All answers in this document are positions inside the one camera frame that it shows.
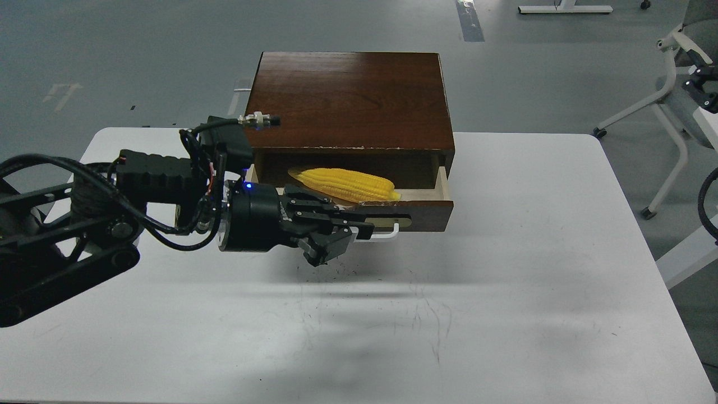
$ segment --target wooden drawer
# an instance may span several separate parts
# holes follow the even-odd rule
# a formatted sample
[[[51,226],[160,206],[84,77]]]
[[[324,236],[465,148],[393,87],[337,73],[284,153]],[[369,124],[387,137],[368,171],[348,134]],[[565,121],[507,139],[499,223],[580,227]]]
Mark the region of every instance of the wooden drawer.
[[[453,208],[447,177],[454,137],[435,53],[265,52],[247,113],[282,124],[249,132],[251,180],[295,183],[291,167],[338,167],[388,178],[400,201],[338,201],[379,229],[444,231]]]

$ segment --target white table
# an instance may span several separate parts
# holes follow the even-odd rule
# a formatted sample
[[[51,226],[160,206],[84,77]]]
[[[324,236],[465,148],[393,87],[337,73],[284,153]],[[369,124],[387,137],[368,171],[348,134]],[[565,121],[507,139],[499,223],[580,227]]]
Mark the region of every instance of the white table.
[[[693,112],[693,118],[713,148],[718,150],[718,114],[711,114],[703,108],[697,108]],[[717,223],[717,219],[718,215],[714,216],[713,223]],[[716,240],[701,226],[659,258],[656,265],[668,289],[718,259],[718,246],[715,242]]]
[[[316,269],[145,234],[134,269],[0,329],[0,401],[713,404],[599,142],[455,137],[445,233]],[[182,154],[108,128],[83,161],[123,147]]]

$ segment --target yellow corn cob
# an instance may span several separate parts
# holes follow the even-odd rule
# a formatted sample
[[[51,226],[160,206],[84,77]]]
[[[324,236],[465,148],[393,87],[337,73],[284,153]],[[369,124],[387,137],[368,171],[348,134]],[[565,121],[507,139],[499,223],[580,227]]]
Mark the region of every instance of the yellow corn cob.
[[[398,201],[400,193],[386,178],[342,168],[293,168],[289,174],[308,188],[349,202]]]

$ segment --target drawer handle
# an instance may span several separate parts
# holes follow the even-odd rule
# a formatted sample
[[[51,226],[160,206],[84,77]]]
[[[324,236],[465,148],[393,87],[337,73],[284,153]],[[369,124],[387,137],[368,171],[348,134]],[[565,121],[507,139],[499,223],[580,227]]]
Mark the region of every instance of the drawer handle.
[[[354,242],[357,243],[381,243],[381,242],[389,242],[392,239],[395,239],[396,236],[399,234],[399,222],[394,221],[394,229],[391,233],[374,233],[371,235],[371,238],[369,240],[357,240],[354,239]]]

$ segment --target white chair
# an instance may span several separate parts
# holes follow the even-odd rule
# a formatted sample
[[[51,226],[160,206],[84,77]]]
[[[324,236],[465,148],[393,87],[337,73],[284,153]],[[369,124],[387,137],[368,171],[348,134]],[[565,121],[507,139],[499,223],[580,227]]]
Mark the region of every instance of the white chair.
[[[656,197],[641,211],[641,215],[645,219],[656,215],[658,207],[688,162],[688,149],[683,133],[690,135],[705,147],[713,148],[693,118],[693,111],[698,105],[681,85],[690,78],[689,67],[694,64],[689,57],[689,51],[700,55],[706,64],[712,64],[714,60],[718,60],[718,1],[691,0],[683,24],[659,40],[656,46],[663,53],[663,61],[666,66],[666,77],[658,79],[656,85],[658,90],[600,122],[593,129],[593,135],[601,139],[607,133],[606,127],[650,106],[658,121],[676,143],[680,153],[679,160],[658,190]],[[704,89],[714,91],[714,86],[714,82],[709,82]]]

